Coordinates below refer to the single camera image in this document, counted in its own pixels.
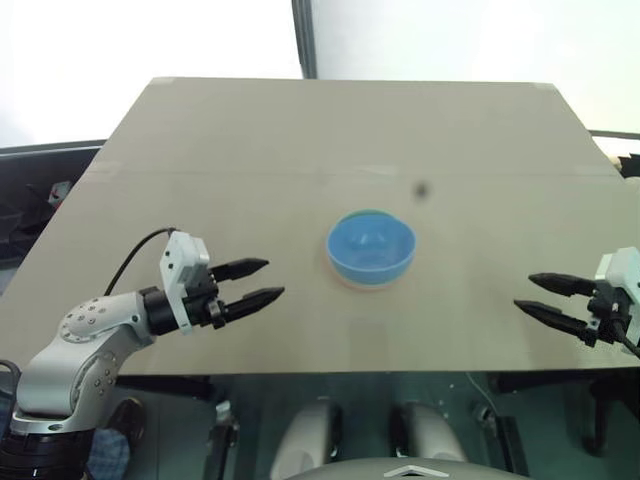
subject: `plastic bowl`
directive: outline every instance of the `plastic bowl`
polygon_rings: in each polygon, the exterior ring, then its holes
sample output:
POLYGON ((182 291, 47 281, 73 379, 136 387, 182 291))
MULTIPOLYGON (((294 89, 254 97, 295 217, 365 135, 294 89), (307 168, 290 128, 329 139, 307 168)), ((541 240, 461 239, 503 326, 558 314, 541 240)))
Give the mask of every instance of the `plastic bowl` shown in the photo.
POLYGON ((381 286, 400 277, 413 260, 416 235, 385 212, 363 210, 347 215, 329 232, 327 255, 348 282, 381 286))

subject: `wooden table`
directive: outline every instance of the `wooden table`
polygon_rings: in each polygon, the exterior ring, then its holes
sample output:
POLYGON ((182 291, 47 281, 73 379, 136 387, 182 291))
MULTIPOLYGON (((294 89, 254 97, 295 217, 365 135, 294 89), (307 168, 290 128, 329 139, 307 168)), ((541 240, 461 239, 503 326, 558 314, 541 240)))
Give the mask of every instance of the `wooden table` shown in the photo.
MULTIPOLYGON (((637 245, 626 184, 551 85, 158 78, 64 202, 0 301, 2 357, 24 365, 75 304, 99 295, 146 233, 175 225, 214 262, 271 265, 222 284, 231 301, 286 286, 228 327, 175 332, 123 373, 533 370, 637 365, 525 316, 514 298, 586 317, 527 281, 590 277, 637 245), (426 197, 416 195, 428 185, 426 197), (417 232, 413 264, 359 292, 328 267, 344 214, 389 211, 417 232)), ((160 284, 164 239, 120 292, 160 284)))

